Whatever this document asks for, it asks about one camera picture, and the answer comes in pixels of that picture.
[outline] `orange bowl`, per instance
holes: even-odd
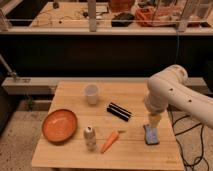
[[[59,109],[50,113],[42,124],[44,137],[55,143],[69,139],[76,128],[77,117],[67,109]]]

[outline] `blue object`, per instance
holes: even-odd
[[[157,128],[152,128],[149,124],[143,126],[145,129],[145,141],[147,145],[159,144]]]

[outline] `floor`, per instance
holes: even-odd
[[[10,121],[0,138],[0,167],[1,171],[51,171],[49,168],[32,168],[31,159],[36,143],[41,133],[41,124],[45,118],[51,101],[37,101],[32,111],[27,111],[25,102],[21,102],[13,113]],[[173,111],[173,120],[185,116],[185,113]],[[198,121],[187,117],[178,121],[174,126],[175,133],[186,130]],[[188,163],[193,163],[197,156],[201,155],[201,126],[177,136],[182,144],[184,158]],[[213,170],[213,131],[208,127],[203,130],[204,157],[209,163],[209,170]],[[196,171],[208,170],[204,160],[194,167]]]

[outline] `orange carrot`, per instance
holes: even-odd
[[[118,131],[113,131],[107,138],[106,142],[103,144],[100,152],[104,153],[119,137]]]

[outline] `small bottle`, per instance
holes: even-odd
[[[90,151],[93,151],[96,149],[96,136],[95,136],[95,130],[88,126],[84,130],[84,138],[85,138],[85,143],[87,146],[87,149]]]

